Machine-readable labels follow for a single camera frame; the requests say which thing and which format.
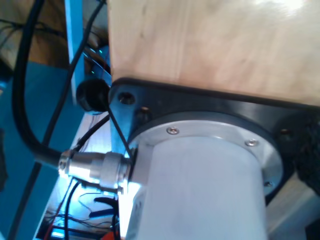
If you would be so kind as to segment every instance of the mounting hole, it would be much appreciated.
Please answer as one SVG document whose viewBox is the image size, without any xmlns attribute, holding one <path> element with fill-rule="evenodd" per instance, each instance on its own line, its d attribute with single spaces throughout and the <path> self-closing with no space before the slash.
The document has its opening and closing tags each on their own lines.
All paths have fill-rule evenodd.
<svg viewBox="0 0 320 240">
<path fill-rule="evenodd" d="M 118 95 L 120 103 L 125 105 L 131 105 L 135 103 L 135 97 L 130 92 L 121 92 Z"/>
<path fill-rule="evenodd" d="M 294 138 L 294 133 L 286 128 L 280 130 L 280 139 L 282 141 L 291 141 Z"/>
</svg>

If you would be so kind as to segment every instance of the metal connector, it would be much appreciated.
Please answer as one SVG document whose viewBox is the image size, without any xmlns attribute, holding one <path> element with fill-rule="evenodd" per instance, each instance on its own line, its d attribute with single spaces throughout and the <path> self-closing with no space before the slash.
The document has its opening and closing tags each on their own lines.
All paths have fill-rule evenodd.
<svg viewBox="0 0 320 240">
<path fill-rule="evenodd" d="M 117 189 L 119 183 L 128 179 L 130 165 L 119 153 L 75 152 L 67 150 L 62 153 L 59 167 L 61 175 L 73 176 L 102 188 Z"/>
</svg>

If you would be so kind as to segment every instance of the red wire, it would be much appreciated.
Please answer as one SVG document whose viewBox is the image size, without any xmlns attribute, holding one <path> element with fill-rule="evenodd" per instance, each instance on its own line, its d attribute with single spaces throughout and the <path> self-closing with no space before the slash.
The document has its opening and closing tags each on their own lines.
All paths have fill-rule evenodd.
<svg viewBox="0 0 320 240">
<path fill-rule="evenodd" d="M 70 181 L 70 184 L 69 184 L 69 186 L 68 186 L 68 188 L 67 188 L 67 190 L 66 190 L 66 192 L 65 192 L 65 195 L 64 195 L 62 201 L 60 202 L 58 208 L 56 209 L 54 218 L 53 218 L 50 226 L 48 227 L 48 229 L 47 229 L 47 231 L 46 231 L 46 233 L 45 233 L 45 236 L 44 236 L 44 239 L 43 239 L 43 240 L 48 240 L 48 239 L 49 239 L 49 235 L 50 235 L 50 233 L 51 233 L 51 230 L 52 230 L 52 228 L 54 227 L 55 219 L 56 219 L 56 217 L 58 216 L 58 214 L 59 214 L 59 212 L 60 212 L 60 209 L 61 209 L 61 207 L 62 207 L 62 204 L 64 203 L 64 201 L 65 201 L 65 199 L 66 199 L 66 196 L 67 196 L 67 193 L 68 193 L 68 191 L 69 191 L 69 188 L 70 188 L 70 186 L 71 186 L 72 181 L 73 181 L 73 178 L 72 178 L 71 181 Z"/>
</svg>

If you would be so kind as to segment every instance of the power cable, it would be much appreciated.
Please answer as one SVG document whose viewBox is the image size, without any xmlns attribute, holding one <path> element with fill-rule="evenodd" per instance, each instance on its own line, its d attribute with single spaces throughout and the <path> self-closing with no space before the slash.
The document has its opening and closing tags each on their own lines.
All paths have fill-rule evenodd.
<svg viewBox="0 0 320 240">
<path fill-rule="evenodd" d="M 69 216 L 69 207 L 72 195 L 74 194 L 76 188 L 80 185 L 80 182 L 78 181 L 72 188 L 68 200 L 66 201 L 65 205 L 65 212 L 64 212 L 64 239 L 69 240 L 69 232 L 68 232 L 68 216 Z"/>
<path fill-rule="evenodd" d="M 101 128 L 106 122 L 110 119 L 109 115 L 102 118 L 98 123 L 96 123 L 93 127 L 91 127 L 80 140 L 77 142 L 76 147 L 74 148 L 75 151 L 80 151 L 83 145 L 85 145 L 86 141 L 99 129 Z"/>
<path fill-rule="evenodd" d="M 90 35 L 90 32 L 91 32 L 91 27 L 94 23 L 94 20 L 96 19 L 99 11 L 101 10 L 101 8 L 103 7 L 103 5 L 105 4 L 105 1 L 101 1 L 99 3 L 99 5 L 97 6 L 97 8 L 94 10 L 93 14 L 91 15 L 88 23 L 87 23 L 87 26 L 85 28 L 85 31 L 84 31 L 84 35 L 83 35 L 83 38 L 82 38 L 82 41 L 80 43 L 80 46 L 79 48 L 77 49 L 73 59 L 72 59 L 72 62 L 71 64 L 69 65 L 69 69 L 68 69 L 68 73 L 67 73 L 67 77 L 66 77 L 66 82 L 65 82 L 65 85 L 64 85 L 64 88 L 62 90 L 62 94 L 61 94 L 61 97 L 59 99 L 59 102 L 54 110 L 54 113 L 51 117 L 51 120 L 49 122 L 49 125 L 47 127 L 47 130 L 46 130 L 46 133 L 45 134 L 50 134 L 54 131 L 54 128 L 55 128 L 55 125 L 57 123 L 57 120 L 58 120 L 58 117 L 62 111 L 62 108 L 65 104 L 65 101 L 67 99 L 67 95 L 68 95 L 68 92 L 69 92 L 69 88 L 70 88 L 70 84 L 71 84 L 71 79 L 72 79 L 72 76 L 74 75 L 74 71 L 76 69 L 76 66 L 77 66 L 77 63 L 82 55 L 82 52 L 84 51 L 85 47 L 86 47 L 86 44 L 87 44 L 87 41 L 88 41 L 88 38 L 89 38 L 89 35 Z"/>
</svg>

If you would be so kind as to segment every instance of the black cable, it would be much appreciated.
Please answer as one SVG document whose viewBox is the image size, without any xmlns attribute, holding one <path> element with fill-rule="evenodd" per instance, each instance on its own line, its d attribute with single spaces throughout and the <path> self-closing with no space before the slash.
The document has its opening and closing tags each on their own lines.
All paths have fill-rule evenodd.
<svg viewBox="0 0 320 240">
<path fill-rule="evenodd" d="M 25 107 L 25 78 L 28 56 L 35 25 L 44 0 L 36 0 L 24 26 L 12 83 L 12 112 L 16 128 L 27 147 L 35 154 L 36 159 L 44 164 L 58 167 L 61 152 L 41 144 L 30 128 Z"/>
<path fill-rule="evenodd" d="M 132 152 L 131 152 L 131 150 L 130 150 L 129 144 L 128 144 L 128 142 L 127 142 L 124 134 L 122 133 L 122 131 L 121 131 L 119 125 L 118 125 L 118 122 L 117 122 L 117 120 L 116 120 L 116 118 L 115 118 L 115 116 L 114 116 L 111 108 L 109 107 L 109 105 L 106 105 L 106 107 L 107 107 L 107 109 L 108 109 L 108 113 L 109 113 L 109 115 L 110 115 L 110 118 L 111 118 L 111 120 L 112 120 L 112 122 L 113 122 L 113 124 L 114 124 L 114 127 L 115 127 L 116 131 L 118 132 L 118 134 L 119 134 L 119 136 L 120 136 L 120 138 L 121 138 L 121 141 L 122 141 L 122 143 L 123 143 L 123 145 L 124 145 L 124 148 L 125 148 L 126 152 L 127 152 L 128 155 L 129 155 L 131 164 L 133 165 L 133 164 L 134 164 L 134 156 L 132 155 Z"/>
<path fill-rule="evenodd" d="M 80 149 L 85 145 L 86 141 L 99 129 L 101 128 L 106 122 L 110 119 L 109 115 L 102 118 L 99 122 L 97 122 L 93 127 L 91 127 L 83 136 L 79 139 L 74 148 L 75 151 L 80 151 Z"/>
<path fill-rule="evenodd" d="M 68 200 L 66 201 L 65 205 L 65 212 L 64 212 L 64 239 L 69 240 L 69 232 L 68 232 L 68 216 L 69 216 L 69 207 L 72 195 L 74 194 L 76 188 L 80 185 L 80 182 L 78 181 L 72 188 Z"/>
<path fill-rule="evenodd" d="M 114 240 L 118 240 L 118 236 L 117 236 L 117 230 L 116 230 L 116 214 L 113 214 L 112 216 L 112 232 L 113 232 L 113 239 Z"/>
<path fill-rule="evenodd" d="M 62 94 L 61 94 L 61 97 L 58 101 L 58 104 L 54 110 L 54 113 L 51 117 L 51 120 L 50 120 L 50 123 L 48 125 L 48 128 L 47 128 L 47 131 L 45 132 L 46 135 L 50 135 L 53 131 L 54 131 L 54 128 L 55 128 L 55 125 L 57 123 L 57 120 L 58 120 L 58 117 L 62 111 L 62 108 L 65 104 L 65 101 L 67 99 L 67 95 L 68 95 L 68 92 L 69 92 L 69 88 L 70 88 L 70 84 L 71 84 L 71 79 L 72 79 L 72 76 L 74 74 L 74 71 L 75 71 L 75 68 L 77 66 L 77 63 L 82 55 L 82 52 L 84 51 L 85 47 L 86 47 L 86 44 L 87 44 L 87 41 L 88 41 L 88 38 L 89 38 L 89 35 L 90 35 L 90 31 L 91 31 L 91 27 L 94 23 L 94 20 L 95 18 L 97 17 L 99 11 L 101 10 L 101 8 L 103 7 L 103 5 L 105 4 L 104 1 L 101 1 L 99 3 L 99 5 L 97 6 L 97 8 L 94 10 L 93 14 L 91 15 L 88 23 L 87 23 L 87 26 L 85 28 L 85 31 L 84 31 L 84 35 L 83 35 L 83 38 L 82 38 L 82 41 L 80 43 L 80 46 L 79 48 L 77 49 L 73 59 L 72 59 L 72 62 L 71 64 L 69 65 L 69 69 L 68 69 L 68 73 L 67 73 L 67 76 L 66 76 L 66 82 L 65 82 L 65 85 L 64 85 L 64 88 L 63 88 L 63 91 L 62 91 Z"/>
</svg>

